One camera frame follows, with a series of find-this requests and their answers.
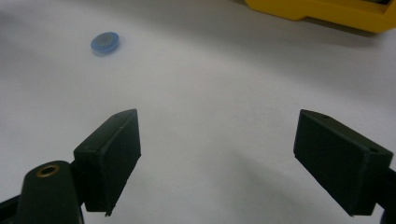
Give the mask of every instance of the yellow object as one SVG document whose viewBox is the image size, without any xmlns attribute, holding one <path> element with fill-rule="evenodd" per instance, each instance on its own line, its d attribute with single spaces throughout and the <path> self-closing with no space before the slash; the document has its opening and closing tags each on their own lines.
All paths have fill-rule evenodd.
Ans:
<svg viewBox="0 0 396 224">
<path fill-rule="evenodd" d="M 292 21 L 305 17 L 372 33 L 396 27 L 396 0 L 386 5 L 363 0 L 246 0 L 253 10 Z"/>
</svg>

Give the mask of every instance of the black plastic part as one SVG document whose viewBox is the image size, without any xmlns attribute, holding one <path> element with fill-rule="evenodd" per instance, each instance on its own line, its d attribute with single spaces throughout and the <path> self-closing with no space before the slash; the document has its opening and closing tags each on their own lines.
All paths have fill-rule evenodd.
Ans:
<svg viewBox="0 0 396 224">
<path fill-rule="evenodd" d="M 83 223 L 69 163 L 52 161 L 26 175 L 14 223 Z"/>
<path fill-rule="evenodd" d="M 381 224 L 396 224 L 396 214 L 390 211 L 384 211 L 381 218 Z"/>
<path fill-rule="evenodd" d="M 388 170 L 380 184 L 377 203 L 387 211 L 389 218 L 392 215 L 396 224 L 396 172 L 393 170 Z"/>
<path fill-rule="evenodd" d="M 12 223 L 14 216 L 17 214 L 18 202 L 20 196 L 15 196 L 0 203 L 0 224 Z"/>
<path fill-rule="evenodd" d="M 371 215 L 392 152 L 326 115 L 302 110 L 297 160 L 351 216 Z"/>
<path fill-rule="evenodd" d="M 70 168 L 72 170 L 73 174 L 73 179 L 74 183 L 76 186 L 76 192 L 78 196 L 78 204 L 79 206 L 82 206 L 82 204 L 85 201 L 86 195 L 88 195 L 88 186 L 87 186 L 87 180 L 86 177 L 83 173 L 78 171 L 76 161 L 73 161 L 70 163 Z"/>
<path fill-rule="evenodd" d="M 87 186 L 87 211 L 111 215 L 140 155 L 135 109 L 112 116 L 76 148 L 76 166 Z"/>
</svg>

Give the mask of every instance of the screw hole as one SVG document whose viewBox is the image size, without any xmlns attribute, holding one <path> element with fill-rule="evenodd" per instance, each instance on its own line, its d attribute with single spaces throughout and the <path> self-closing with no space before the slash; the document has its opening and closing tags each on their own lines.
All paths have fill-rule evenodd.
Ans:
<svg viewBox="0 0 396 224">
<path fill-rule="evenodd" d="M 47 177 L 58 173 L 59 169 L 59 165 L 47 165 L 38 170 L 36 175 L 38 177 Z"/>
</svg>

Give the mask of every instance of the blue bottle cap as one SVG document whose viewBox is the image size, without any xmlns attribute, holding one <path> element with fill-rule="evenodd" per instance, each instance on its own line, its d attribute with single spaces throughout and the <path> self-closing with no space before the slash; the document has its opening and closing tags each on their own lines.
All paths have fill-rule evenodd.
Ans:
<svg viewBox="0 0 396 224">
<path fill-rule="evenodd" d="M 109 53 L 119 46 L 119 35 L 114 32 L 106 32 L 98 35 L 91 42 L 91 49 L 99 53 Z"/>
</svg>

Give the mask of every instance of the yellow container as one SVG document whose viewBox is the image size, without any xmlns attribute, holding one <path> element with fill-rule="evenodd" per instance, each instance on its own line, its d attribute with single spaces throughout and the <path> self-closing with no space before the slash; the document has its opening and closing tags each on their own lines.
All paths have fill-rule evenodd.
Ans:
<svg viewBox="0 0 396 224">
<path fill-rule="evenodd" d="M 396 0 L 386 5 L 363 0 L 246 0 L 253 10 L 292 21 L 310 17 L 381 33 L 396 27 Z"/>
</svg>

